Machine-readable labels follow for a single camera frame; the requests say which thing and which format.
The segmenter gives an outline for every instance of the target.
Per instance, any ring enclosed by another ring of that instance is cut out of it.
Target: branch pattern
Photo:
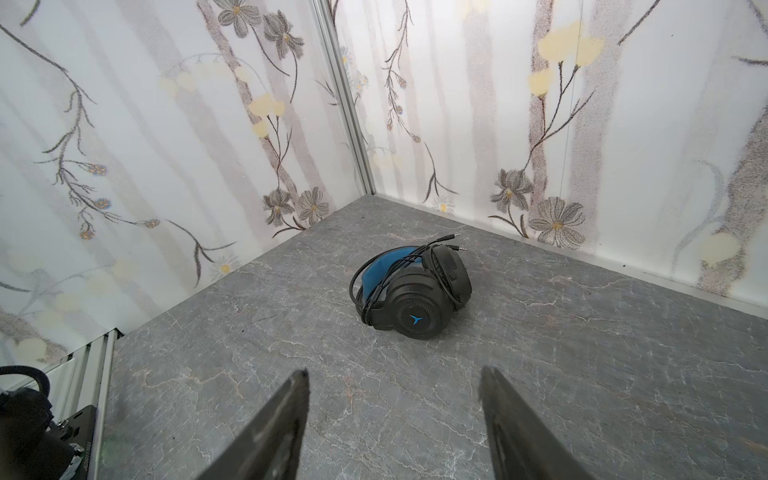
[[[751,12],[755,15],[755,19],[760,24],[760,30],[762,30],[766,38],[768,38],[768,23],[766,23],[766,19],[763,16],[763,13],[760,11],[757,5],[755,5],[755,2],[753,2],[753,0],[746,0],[746,3],[750,7]],[[734,58],[738,61],[741,61],[753,67],[768,67],[768,60],[757,60],[755,58],[744,58],[744,57],[734,57]]]
[[[7,28],[0,25],[2,30],[13,41],[21,45],[24,49],[45,61],[49,65],[59,70],[72,86],[72,92],[69,95],[67,109],[65,113],[73,112],[72,123],[69,129],[59,137],[53,147],[43,151],[44,154],[53,154],[53,158],[45,161],[35,162],[36,164],[51,164],[56,167],[54,175],[54,185],[61,185],[66,188],[67,195],[70,203],[78,209],[77,219],[80,222],[79,236],[83,240],[92,240],[96,236],[96,227],[94,220],[96,217],[100,217],[103,220],[111,223],[127,223],[138,227],[146,227],[153,229],[160,225],[160,221],[156,218],[148,220],[126,220],[120,214],[109,211],[112,207],[112,201],[108,198],[94,198],[93,193],[96,192],[96,188],[87,184],[80,177],[74,173],[75,168],[88,172],[95,177],[104,177],[108,174],[108,168],[103,164],[93,164],[88,161],[73,160],[71,146],[74,144],[76,151],[82,158],[87,158],[86,153],[83,151],[82,138],[83,128],[85,125],[94,128],[91,123],[91,119],[88,117],[88,111],[85,107],[85,101],[90,101],[92,104],[96,104],[69,74],[66,68],[60,64],[52,61],[50,58],[44,56],[40,52],[27,45],[20,38],[13,35]],[[181,228],[188,233],[195,241],[195,251],[193,255],[194,262],[197,270],[197,282],[195,287],[200,283],[200,260],[199,255],[202,253],[204,257],[209,260],[210,258],[205,254],[207,251],[220,250],[233,245],[229,243],[223,247],[206,248],[202,247],[197,239],[189,232],[178,224],[168,220],[176,227]]]
[[[296,37],[290,32],[293,24],[288,22],[282,11],[278,10],[277,13],[267,12],[262,15],[258,7],[245,5],[246,0],[214,1],[222,8],[218,17],[219,24],[225,27],[234,25],[235,34],[240,38],[248,36],[248,28],[250,27],[253,36],[256,37],[256,41],[259,44],[261,53],[270,65],[287,77],[290,77],[290,74],[278,67],[275,61],[267,54],[264,43],[262,43],[259,33],[256,31],[256,27],[263,25],[264,38],[275,44],[278,59],[283,60],[288,55],[288,52],[291,53],[293,56],[294,76],[290,103],[293,103],[293,97],[296,95],[296,86],[299,82],[299,58],[304,55],[304,39]]]
[[[404,0],[406,4],[406,9],[402,13],[402,17],[400,18],[400,26],[397,28],[397,32],[399,32],[399,40],[397,42],[397,46],[394,50],[392,50],[392,54],[384,61],[384,67],[382,67],[382,70],[386,71],[386,79],[384,80],[384,86],[387,90],[387,105],[388,105],[388,111],[387,111],[387,122],[386,127],[387,130],[392,130],[394,128],[395,119],[397,120],[397,124],[400,128],[406,131],[406,133],[411,137],[411,140],[413,140],[415,143],[422,143],[422,139],[417,134],[411,132],[408,129],[408,126],[406,125],[405,121],[402,119],[402,114],[404,113],[404,110],[402,108],[402,105],[398,103],[399,95],[397,93],[395,83],[399,85],[400,88],[405,89],[408,86],[408,82],[402,77],[400,74],[400,58],[402,56],[402,51],[404,47],[408,46],[408,24],[410,22],[411,25],[413,25],[413,19],[411,18],[411,8],[408,5],[408,0]],[[437,178],[437,169],[435,167],[435,159],[432,156],[432,152],[429,151],[429,147],[427,147],[426,142],[424,143],[424,147],[427,150],[427,153],[429,154],[429,160],[432,162],[432,175],[429,177],[429,184],[427,186],[427,194],[424,197],[424,201],[422,203],[425,203],[427,200],[429,200],[429,196],[432,194],[432,189],[435,190],[435,195],[439,195],[438,193],[438,186],[444,188],[448,192],[451,192],[452,194],[458,195],[457,192],[447,188],[445,185],[441,184]]]
[[[525,228],[525,217],[523,214],[520,215],[520,224],[518,226],[512,216],[511,206],[514,205],[523,211],[529,210],[528,198],[525,195],[532,194],[531,201],[537,204],[531,205],[531,209],[535,207],[538,215],[536,218],[529,215],[528,226],[540,232],[537,236],[538,241],[576,250],[586,240],[581,233],[574,229],[574,227],[584,222],[583,206],[579,203],[566,204],[560,197],[544,199],[536,197],[536,188],[540,188],[538,191],[543,193],[546,187],[546,171],[543,172],[543,178],[538,178],[537,169],[534,166],[534,182],[541,182],[543,180],[543,183],[537,183],[538,187],[531,183],[525,171],[528,169],[528,165],[531,164],[534,152],[537,149],[543,148],[544,142],[566,128],[592,99],[594,91],[589,94],[586,100],[577,99],[571,106],[568,117],[559,126],[555,126],[566,92],[568,92],[569,88],[571,92],[574,89],[576,74],[582,67],[589,65],[595,60],[600,54],[603,45],[604,39],[602,38],[583,37],[581,35],[581,23],[579,22],[551,31],[537,41],[538,55],[540,57],[537,56],[536,51],[534,52],[534,57],[538,58],[539,61],[545,61],[545,63],[543,64],[544,67],[541,68],[541,62],[534,62],[535,68],[538,65],[538,68],[541,69],[531,74],[528,78],[528,83],[533,98],[537,98],[538,102],[541,103],[540,107],[536,103],[533,104],[537,107],[535,111],[541,111],[541,120],[535,118],[536,128],[538,128],[539,121],[541,122],[541,132],[535,134],[531,131],[531,147],[528,151],[528,159],[521,170],[506,171],[502,169],[499,172],[495,185],[501,190],[496,194],[492,194],[490,200],[499,211],[506,213],[506,217],[500,215],[488,216],[488,218],[502,220],[511,225],[521,237],[529,238],[528,231]],[[563,75],[563,64],[572,55],[575,57],[574,67],[566,80]],[[547,119],[546,97],[554,80],[554,72],[547,64],[554,65],[555,63],[558,66],[558,99],[551,118]]]
[[[30,20],[32,20],[32,16],[37,13],[38,8],[40,8],[40,0],[35,0],[35,4],[32,6],[32,10],[29,11],[26,17],[24,17],[24,20],[22,20],[22,23],[18,24],[19,27],[23,27],[24,25],[27,25]]]
[[[324,92],[330,95],[331,99],[333,100],[328,102],[328,105],[335,107],[339,104],[339,101],[336,98],[336,92],[333,91],[330,85],[328,85],[328,81],[326,79],[323,79],[323,82],[320,82],[320,80],[315,79],[315,83],[317,83],[320,86],[320,88],[323,89]]]
[[[645,14],[643,14],[643,16],[642,16],[642,17],[640,17],[640,20],[638,20],[638,21],[637,21],[637,23],[635,23],[634,25],[632,25],[632,28],[630,28],[630,29],[629,29],[629,31],[628,31],[628,32],[627,32],[627,33],[626,33],[626,34],[625,34],[623,37],[621,37],[621,40],[619,40],[619,42],[618,42],[618,44],[617,44],[617,45],[621,45],[622,43],[624,43],[624,40],[626,40],[626,39],[627,39],[627,37],[629,37],[630,35],[632,35],[632,32],[633,32],[633,31],[635,31],[635,29],[636,29],[637,27],[639,27],[639,26],[640,26],[640,24],[641,24],[641,23],[643,23],[643,22],[645,21],[645,19],[646,19],[646,18],[648,18],[648,15],[650,15],[650,13],[651,13],[651,12],[654,10],[654,8],[656,8],[656,5],[659,5],[659,2],[661,2],[661,0],[656,0],[656,1],[655,1],[655,2],[654,2],[654,3],[653,3],[651,6],[650,6],[650,8],[649,8],[649,9],[648,9],[648,10],[645,12]]]

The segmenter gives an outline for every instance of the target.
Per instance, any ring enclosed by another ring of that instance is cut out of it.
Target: marble surface
[[[424,342],[363,325],[365,260],[461,232],[474,293]],[[118,341],[102,478],[188,479],[294,369],[300,478],[492,478],[498,366],[596,478],[768,477],[766,320],[364,197]]]

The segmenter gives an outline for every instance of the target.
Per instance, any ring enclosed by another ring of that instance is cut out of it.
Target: tree trunk pattern
[[[238,63],[238,61],[235,59],[235,54],[232,51],[232,46],[230,45],[229,40],[227,40],[227,37],[225,37],[224,33],[221,32],[221,25],[217,20],[217,16],[214,14],[214,10],[210,7],[208,0],[197,0],[197,8],[199,8],[200,13],[203,14],[203,18],[205,19],[205,27],[208,30],[210,37],[216,43],[219,52],[222,54],[224,61],[227,63],[227,67],[229,67],[232,71],[232,75],[235,78],[235,83],[237,84],[237,92],[240,94],[240,100],[243,102],[243,107],[245,108],[245,112],[246,115],[248,115],[250,123],[256,124],[260,122],[261,117],[254,115],[248,109],[248,105],[250,105],[250,102],[253,101],[253,95],[250,93],[248,84],[240,80],[235,75],[235,68],[239,67],[240,63]],[[270,160],[270,165],[272,165],[272,168],[277,172],[277,166],[280,163],[280,159],[277,157],[274,149],[272,149],[269,141],[266,138],[261,139],[261,147],[264,149],[266,157]],[[293,182],[293,179],[291,179],[286,169],[280,168],[280,172],[278,174],[280,176],[280,181],[283,183],[283,185],[285,185],[291,198],[294,201],[298,201],[299,192],[296,190],[296,184]]]
[[[266,2],[257,0],[256,2],[254,2],[254,4],[259,7],[259,10],[262,13],[267,12]],[[217,30],[220,32],[221,27],[219,25],[218,20],[216,19],[215,16],[213,17],[213,19],[214,19],[214,25],[216,25]],[[267,53],[269,53],[272,56],[272,58],[274,58],[276,61],[280,61],[276,56],[277,53],[274,48],[267,46]],[[295,75],[295,72],[293,72],[293,58],[291,58],[290,56],[286,57],[283,60],[283,62],[290,64],[289,67],[283,67],[283,70],[286,70],[291,74],[289,82],[292,85],[290,88],[286,85],[286,79],[288,79],[289,77],[282,75],[274,68],[266,69],[266,78],[270,86],[272,87],[274,96],[280,100],[283,100],[286,105],[286,110],[285,110],[285,113],[283,114],[283,119],[286,120],[288,125],[290,125],[293,128],[293,136],[291,137],[290,147],[291,147],[291,150],[293,150],[293,154],[296,158],[296,163],[299,165],[301,172],[304,174],[304,178],[306,178],[306,181],[309,184],[308,187],[310,188],[310,190],[312,189],[312,187],[318,187],[320,191],[323,192],[323,201],[328,202],[330,211],[333,212],[334,210],[336,210],[336,202],[333,200],[333,196],[330,194],[330,192],[326,189],[326,185],[323,183],[323,179],[320,176],[320,172],[319,170],[317,170],[317,165],[315,164],[315,161],[312,157],[312,153],[310,152],[310,146],[306,142],[306,136],[304,135],[304,130],[302,128],[301,118],[299,118],[299,115],[296,113],[296,109],[293,107],[293,103],[288,102],[288,99],[291,98],[291,90],[293,89],[293,82],[294,82],[293,76]],[[306,88],[306,85],[304,85],[304,83],[306,83],[305,79],[301,81],[301,84],[299,85],[299,89]],[[293,197],[293,193],[291,193],[291,196],[294,200],[298,200],[298,197]]]
[[[538,54],[538,41],[541,40],[552,26],[552,7],[554,0],[537,0],[536,15],[534,17],[533,27],[533,49],[531,50],[531,73],[544,70],[549,66],[549,62],[544,60]],[[536,96],[531,96],[530,129],[528,131],[528,142],[531,147],[541,139],[541,132],[546,128],[545,123],[545,103]],[[531,212],[538,216],[535,208],[540,201],[544,199],[544,192],[547,188],[547,158],[544,155],[544,144],[539,144],[531,152],[531,168],[533,169],[533,194],[531,195]]]
[[[475,150],[475,212],[488,215],[488,185],[498,175],[496,149],[496,90],[493,46],[488,13],[470,12],[464,20],[467,46],[469,100],[472,105],[472,143]]]
[[[768,104],[746,141],[741,160],[728,182],[728,208],[717,232],[733,235],[741,243],[737,254],[710,265],[701,264],[698,286],[728,296],[733,282],[744,276],[746,250],[768,210]]]
[[[594,252],[598,244],[598,196],[603,163],[603,138],[611,119],[614,98],[619,88],[619,58],[622,46],[617,45],[624,34],[632,12],[632,1],[598,0],[588,24],[592,37],[605,38],[604,47],[595,62],[583,69],[582,96],[594,91],[577,118],[571,149],[571,174],[568,180],[569,201],[584,206],[582,230],[587,237],[581,250]]]

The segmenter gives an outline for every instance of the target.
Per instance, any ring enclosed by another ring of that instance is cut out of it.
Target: flower pattern
[[[219,257],[216,263],[210,266],[210,275],[214,282],[223,279],[242,265],[237,259],[237,255],[225,255]]]
[[[279,188],[269,195],[264,195],[264,210],[272,210],[270,217],[266,219],[267,225],[283,225],[283,214],[292,214],[295,211],[289,201],[290,194]]]
[[[253,5],[243,5],[245,0],[214,0],[216,5],[223,8],[219,14],[219,23],[228,27],[235,25],[235,33],[240,38],[248,35],[248,25],[255,27],[261,25],[259,9]]]
[[[112,202],[108,198],[97,198],[94,200],[94,207],[98,208],[99,210],[106,210],[111,206]]]
[[[107,175],[107,167],[104,165],[87,164],[85,171],[97,177],[105,177]]]
[[[304,55],[303,38],[294,37],[290,34],[293,24],[286,20],[286,16],[280,10],[277,13],[264,15],[264,24],[264,37],[275,42],[278,58],[285,58],[289,50],[293,52],[296,58],[301,58]]]
[[[444,214],[453,215],[453,208],[455,205],[447,197],[443,195],[438,195],[437,197],[432,199],[432,206],[438,212],[443,212]]]
[[[351,70],[349,66],[354,62],[352,54],[344,45],[342,45],[339,50],[341,51],[341,63],[344,65],[344,70],[346,71],[347,77],[349,77],[349,71]]]
[[[355,73],[354,78],[348,78],[349,84],[355,89],[357,95],[362,94],[362,91],[368,86],[368,77],[359,71]]]
[[[549,197],[538,204],[538,214],[541,218],[529,220],[528,225],[541,231],[538,241],[576,250],[586,240],[584,235],[571,228],[584,222],[582,208],[584,207],[577,203],[568,204],[566,207],[561,198]]]
[[[544,70],[537,71],[528,77],[528,86],[531,89],[531,93],[537,97],[546,95],[549,91],[549,86],[552,84],[554,78],[554,70],[551,68],[545,68]]]
[[[552,64],[576,56],[576,65],[584,67],[598,57],[605,40],[583,35],[582,24],[574,22],[567,27],[550,31],[538,41],[538,53]]]
[[[151,218],[149,220],[140,222],[139,224],[146,228],[155,228],[157,225],[160,225],[160,221],[157,218]]]
[[[179,75],[177,75],[176,83],[178,83],[179,86],[186,91],[195,91],[195,89],[197,89],[197,82],[195,81],[192,74],[188,71],[182,71]]]
[[[528,201],[525,199],[524,194],[529,194],[533,191],[533,184],[525,176],[525,172],[522,170],[510,170],[507,172],[502,168],[498,172],[498,179],[495,185],[502,189],[496,195],[491,195],[491,202],[496,204],[498,211],[506,212],[510,204],[515,205],[521,210],[528,209]]]
[[[173,78],[161,78],[160,88],[162,88],[165,91],[165,93],[167,93],[171,97],[175,97],[176,94],[179,92],[179,86],[176,85],[176,81],[174,81]]]
[[[318,187],[314,187],[312,191],[305,191],[299,197],[299,207],[302,208],[302,212],[299,215],[300,220],[310,219],[310,225],[321,221],[324,216],[328,214],[328,203],[320,201],[323,199],[323,192]]]

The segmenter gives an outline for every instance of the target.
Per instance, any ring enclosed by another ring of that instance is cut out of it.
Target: black headphones
[[[349,298],[366,325],[395,329],[413,339],[428,339],[447,327],[452,312],[464,308],[472,284],[456,245],[398,247],[365,262],[349,282]],[[362,286],[354,293],[357,277]]]

